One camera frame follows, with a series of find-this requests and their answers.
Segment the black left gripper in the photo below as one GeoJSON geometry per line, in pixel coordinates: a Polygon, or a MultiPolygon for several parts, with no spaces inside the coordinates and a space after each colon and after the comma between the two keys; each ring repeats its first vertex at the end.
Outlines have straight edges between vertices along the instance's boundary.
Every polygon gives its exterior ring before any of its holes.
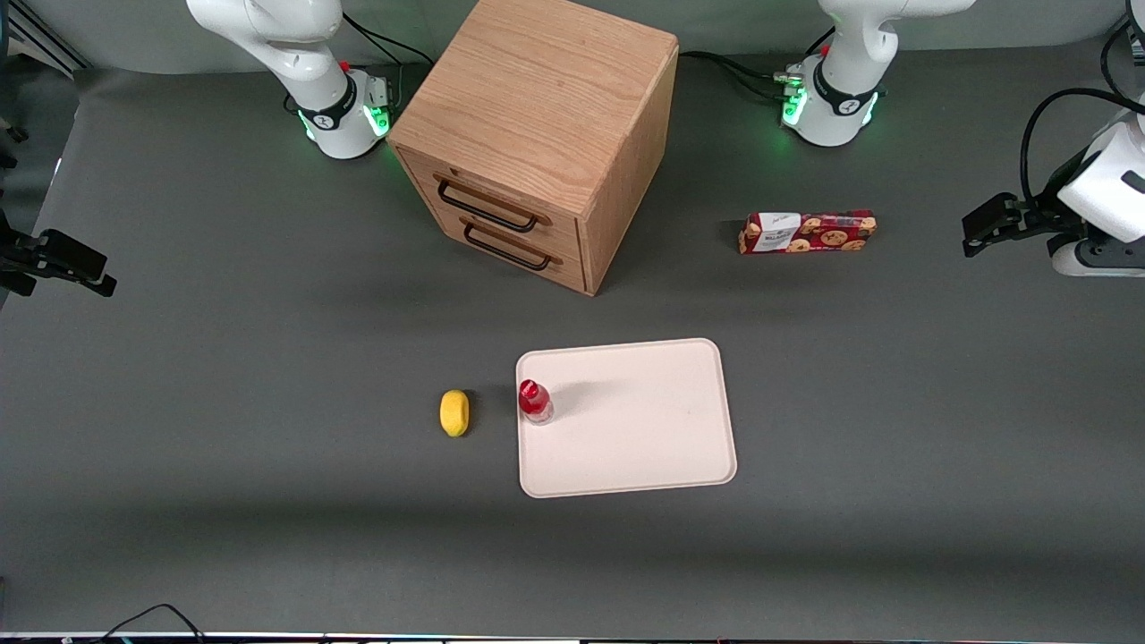
{"type": "Polygon", "coordinates": [[[1014,242],[1048,235],[1047,254],[1051,259],[1069,244],[1084,241],[1089,233],[1082,217],[1056,201],[1040,209],[1035,199],[1019,201],[1014,194],[1002,193],[985,201],[980,217],[963,217],[963,256],[972,259],[984,249],[1009,239],[1010,225],[1010,239],[1014,242]]]}

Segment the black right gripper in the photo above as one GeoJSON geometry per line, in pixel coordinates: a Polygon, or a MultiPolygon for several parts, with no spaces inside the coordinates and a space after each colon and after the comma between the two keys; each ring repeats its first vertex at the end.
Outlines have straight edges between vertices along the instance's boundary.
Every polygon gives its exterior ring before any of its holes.
{"type": "Polygon", "coordinates": [[[63,231],[47,229],[40,236],[16,231],[1,211],[1,286],[8,292],[33,294],[42,266],[71,275],[71,281],[110,298],[117,280],[104,272],[106,256],[63,231]]]}

